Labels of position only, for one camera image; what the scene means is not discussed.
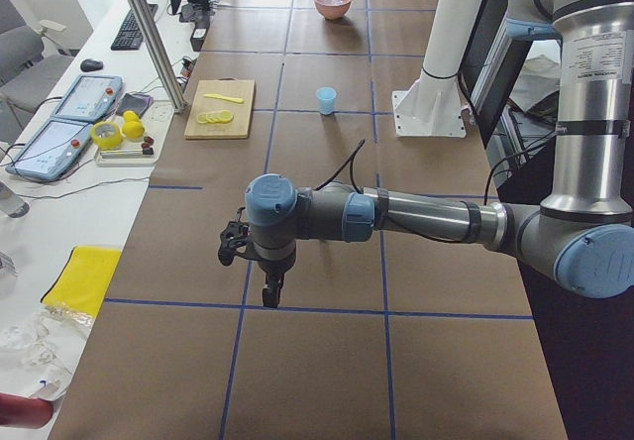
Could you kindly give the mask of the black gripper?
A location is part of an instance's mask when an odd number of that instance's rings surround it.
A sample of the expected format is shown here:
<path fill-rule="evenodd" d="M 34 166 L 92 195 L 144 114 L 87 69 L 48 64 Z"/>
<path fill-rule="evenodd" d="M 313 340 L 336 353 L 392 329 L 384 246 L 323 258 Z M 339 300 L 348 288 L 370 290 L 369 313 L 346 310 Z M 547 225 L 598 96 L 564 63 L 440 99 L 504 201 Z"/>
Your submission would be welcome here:
<path fill-rule="evenodd" d="M 263 306 L 278 308 L 284 276 L 292 269 L 292 257 L 277 261 L 262 260 L 258 262 L 258 265 L 265 274 L 265 287 L 262 290 Z"/>

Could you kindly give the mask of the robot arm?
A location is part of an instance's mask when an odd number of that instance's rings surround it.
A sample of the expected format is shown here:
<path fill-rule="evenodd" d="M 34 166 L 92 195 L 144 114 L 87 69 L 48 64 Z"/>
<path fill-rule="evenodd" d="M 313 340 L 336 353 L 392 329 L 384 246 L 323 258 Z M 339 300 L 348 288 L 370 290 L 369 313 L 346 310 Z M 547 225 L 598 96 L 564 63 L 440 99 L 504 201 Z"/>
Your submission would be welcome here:
<path fill-rule="evenodd" d="M 279 304 L 304 239 L 363 242 L 373 231 L 477 243 L 590 298 L 633 284 L 632 208 L 621 179 L 633 85 L 633 0 L 508 0 L 507 34 L 562 43 L 553 186 L 538 205 L 454 202 L 353 184 L 296 187 L 254 179 L 248 221 L 231 247 L 265 274 L 263 303 Z"/>

